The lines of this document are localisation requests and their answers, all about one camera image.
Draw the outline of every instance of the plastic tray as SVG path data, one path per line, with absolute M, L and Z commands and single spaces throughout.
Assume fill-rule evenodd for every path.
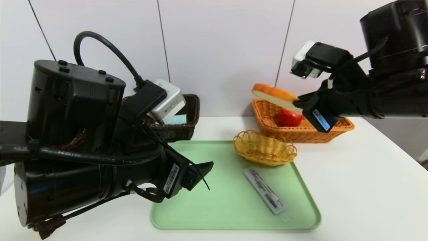
M 244 176 L 247 162 L 232 141 L 179 141 L 173 147 L 195 163 L 213 161 L 207 175 L 211 191 L 201 181 L 192 191 L 181 190 L 154 204 L 152 224 L 159 229 L 302 230 L 314 229 L 321 214 L 294 163 L 256 166 L 285 202 L 286 210 L 273 215 Z

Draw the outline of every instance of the wicker basket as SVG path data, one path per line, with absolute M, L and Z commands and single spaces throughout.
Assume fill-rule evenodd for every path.
M 355 128 L 354 124 L 347 118 L 339 120 L 329 133 L 318 132 L 306 118 L 302 120 L 298 127 L 273 127 L 266 125 L 266 123 L 277 123 L 281 107 L 263 99 L 255 99 L 253 100 L 253 108 L 260 130 L 264 135 L 275 138 L 283 137 L 293 142 L 327 143 L 333 138 Z
M 167 142 L 179 140 L 190 140 L 195 131 L 195 126 L 199 120 L 199 97 L 197 95 L 185 94 L 186 105 L 177 114 L 186 114 L 187 123 L 182 125 L 155 125 L 155 121 L 150 117 L 145 117 L 144 121 L 153 130 L 165 133 Z
M 247 161 L 262 166 L 278 166 L 292 162 L 297 148 L 284 138 L 276 139 L 253 130 L 240 132 L 233 139 L 236 151 Z

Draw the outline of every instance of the table surface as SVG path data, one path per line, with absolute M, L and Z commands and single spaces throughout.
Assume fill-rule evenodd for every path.
M 295 163 L 323 218 L 314 230 L 158 230 L 152 203 L 130 195 L 70 219 L 48 240 L 428 240 L 428 172 L 368 122 L 351 120 L 355 130 L 330 143 L 296 144 Z M 193 140 L 231 140 L 257 129 L 254 117 L 201 117 Z M 0 197 L 0 239 L 40 240 L 19 223 L 13 187 Z

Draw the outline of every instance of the black cable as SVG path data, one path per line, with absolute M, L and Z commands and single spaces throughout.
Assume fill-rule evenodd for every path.
M 149 150 L 142 153 L 137 153 L 135 155 L 109 156 L 81 153 L 50 147 L 39 147 L 31 149 L 28 146 L 0 145 L 0 166 L 22 160 L 37 160 L 40 158 L 99 165 L 130 166 L 149 162 L 160 156 L 162 151 L 163 146 L 158 145 L 155 150 Z
M 149 137 L 150 139 L 152 139 L 153 141 L 155 141 L 158 144 L 161 144 L 163 147 L 169 149 L 170 151 L 174 152 L 175 154 L 177 154 L 178 156 L 180 156 L 181 158 L 187 159 L 193 166 L 195 166 L 196 171 L 198 172 L 198 175 L 202 178 L 202 180 L 204 181 L 205 185 L 207 186 L 208 190 L 210 190 L 210 187 L 208 186 L 207 181 L 205 181 L 204 176 L 202 176 L 198 166 L 192 162 L 191 160 L 189 160 L 188 158 L 184 157 L 183 155 L 181 155 L 179 152 L 177 152 L 176 150 L 174 150 L 174 148 L 172 148 L 170 145 L 168 145 L 168 143 L 165 143 L 164 141 L 160 140 L 159 137 L 153 132 L 152 129 L 150 129 L 150 127 L 148 127 L 145 123 L 143 123 L 141 125 L 141 127 L 143 128 L 143 130 L 145 132 L 147 132 L 147 137 Z
M 69 220 L 72 217 L 75 217 L 77 215 L 85 213 L 85 212 L 87 212 L 93 208 L 96 208 L 96 207 L 98 207 L 98 206 L 100 206 L 106 202 L 115 200 L 117 198 L 129 195 L 129 194 L 131 194 L 131 191 L 121 192 L 117 196 L 113 196 L 113 197 L 106 198 L 104 200 L 98 201 L 98 202 L 93 203 L 89 206 L 86 206 L 86 207 L 81 208 L 77 211 L 74 211 L 69 215 L 66 215 L 66 216 L 57 215 L 57 216 L 52 217 L 49 220 L 44 220 L 44 221 L 40 221 L 40 222 L 37 222 L 34 224 L 30 224 L 28 227 L 33 228 L 33 230 L 36 232 L 39 232 L 40 237 L 42 239 L 45 239 L 45 238 L 49 237 L 57 228 L 64 225 L 66 220 Z
M 126 191 L 131 191 L 131 194 L 135 193 L 147 200 L 152 202 L 161 203 L 165 196 L 161 194 L 161 191 L 157 187 L 147 187 L 145 190 L 137 187 L 134 183 L 130 183 L 127 187 L 125 187 Z
M 341 66 L 339 66 L 339 68 L 337 68 L 336 70 L 333 71 L 333 73 L 330 75 L 329 79 L 334 79 L 336 77 L 336 75 L 338 75 L 341 71 L 343 71 L 344 69 L 348 68 L 349 66 L 358 63 L 374 54 L 376 54 L 377 52 L 379 52 L 388 42 L 389 39 L 389 35 L 387 35 L 386 37 L 384 37 L 384 39 L 378 43 L 378 45 L 376 45 L 376 47 L 370 49 L 369 51 L 367 51 L 366 53 L 353 58 L 351 60 L 348 60 L 347 62 L 345 62 L 344 64 L 342 64 Z
M 80 44 L 81 44 L 82 40 L 86 37 L 90 37 L 90 38 L 93 38 L 93 39 L 100 41 L 105 46 L 107 46 L 111 51 L 113 51 L 113 53 L 116 54 L 117 57 L 119 57 L 119 59 L 125 64 L 125 66 L 128 68 L 128 70 L 134 76 L 134 80 L 137 83 L 137 87 L 141 88 L 143 85 L 145 85 L 143 78 L 137 73 L 135 68 L 128 61 L 128 59 L 122 54 L 122 52 L 118 48 L 116 48 L 116 46 L 114 46 L 106 38 L 99 35 L 98 33 L 92 32 L 92 31 L 81 32 L 74 39 L 73 52 L 74 52 L 74 58 L 76 59 L 76 62 L 78 65 L 84 66 L 83 61 L 82 61 L 82 57 L 80 55 Z

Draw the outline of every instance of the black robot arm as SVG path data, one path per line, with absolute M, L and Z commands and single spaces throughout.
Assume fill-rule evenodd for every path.
M 107 45 L 132 70 L 135 95 L 123 98 L 124 81 L 83 66 L 79 46 L 86 36 Z M 183 188 L 190 191 L 213 167 L 182 156 L 142 121 L 167 92 L 142 80 L 115 46 L 83 32 L 74 51 L 81 65 L 34 63 L 26 123 L 0 121 L 0 166 L 15 163 L 20 222 L 42 239 L 66 220 L 118 197 L 135 193 L 162 202 Z M 154 187 L 138 187 L 144 183 Z
M 426 1 L 389 3 L 360 22 L 367 53 L 353 58 L 346 50 L 309 42 L 294 58 L 294 75 L 317 78 L 322 72 L 331 73 L 317 91 L 294 102 L 319 132 L 329 132 L 340 118 L 348 116 L 428 115 Z M 368 57 L 373 69 L 366 75 L 358 62 Z

